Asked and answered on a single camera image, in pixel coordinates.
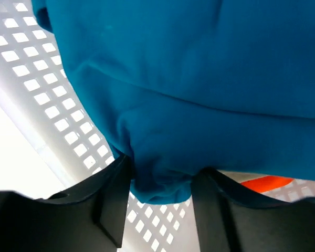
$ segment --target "orange object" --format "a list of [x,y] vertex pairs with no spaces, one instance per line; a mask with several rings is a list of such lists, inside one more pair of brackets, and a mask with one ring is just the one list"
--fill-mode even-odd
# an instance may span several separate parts
[[292,178],[289,179],[287,177],[265,176],[245,181],[241,184],[257,193],[264,193],[288,185],[292,181]]

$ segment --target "blue cloth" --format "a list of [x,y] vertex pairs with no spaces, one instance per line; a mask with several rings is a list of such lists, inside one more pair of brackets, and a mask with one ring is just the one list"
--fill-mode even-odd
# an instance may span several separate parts
[[315,0],[33,0],[133,194],[206,166],[315,180]]

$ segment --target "beige fabric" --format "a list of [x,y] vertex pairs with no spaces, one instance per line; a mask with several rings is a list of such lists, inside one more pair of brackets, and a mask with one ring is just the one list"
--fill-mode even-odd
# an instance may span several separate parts
[[230,179],[237,181],[238,183],[242,183],[249,180],[259,179],[261,177],[265,177],[266,175],[263,174],[256,174],[256,173],[244,173],[244,172],[227,172],[227,171],[220,171],[224,175],[228,176]]

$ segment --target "orange cloth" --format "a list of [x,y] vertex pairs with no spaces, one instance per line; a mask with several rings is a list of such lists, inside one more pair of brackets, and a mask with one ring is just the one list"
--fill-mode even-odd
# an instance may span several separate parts
[[258,193],[264,193],[288,185],[292,181],[292,178],[265,176],[256,180],[242,182],[242,185]]

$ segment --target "perforated plastic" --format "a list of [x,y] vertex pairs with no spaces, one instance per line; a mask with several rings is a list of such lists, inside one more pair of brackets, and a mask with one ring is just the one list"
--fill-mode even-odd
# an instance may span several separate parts
[[[66,78],[53,35],[31,8],[29,0],[0,0],[0,106],[69,187],[114,158]],[[266,195],[294,201],[315,195],[315,182],[295,180]],[[191,201],[152,206],[131,194],[124,248],[199,251]]]

